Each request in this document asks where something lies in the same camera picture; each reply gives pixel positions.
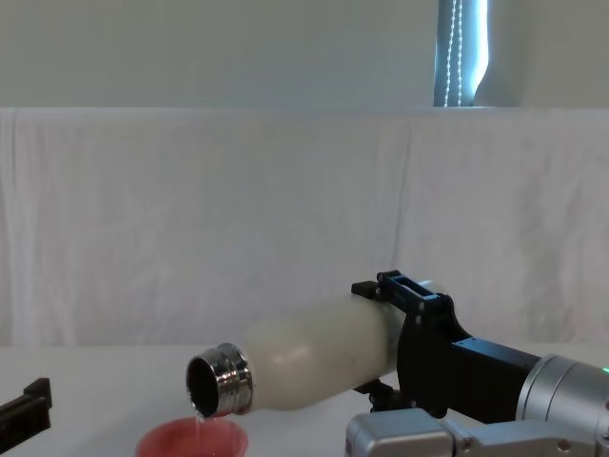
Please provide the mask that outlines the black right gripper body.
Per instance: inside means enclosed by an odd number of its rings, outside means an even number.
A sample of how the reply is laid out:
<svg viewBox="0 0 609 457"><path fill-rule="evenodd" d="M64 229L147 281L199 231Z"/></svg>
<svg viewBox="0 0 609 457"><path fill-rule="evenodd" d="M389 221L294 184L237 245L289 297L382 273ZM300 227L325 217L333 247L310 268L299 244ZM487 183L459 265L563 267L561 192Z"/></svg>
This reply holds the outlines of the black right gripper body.
<svg viewBox="0 0 609 457"><path fill-rule="evenodd" d="M449 410L474 420L513 420L524 381L540 357L473 337L452 299L399 301L405 320L398 345L401 395L410 407L442 418Z"/></svg>

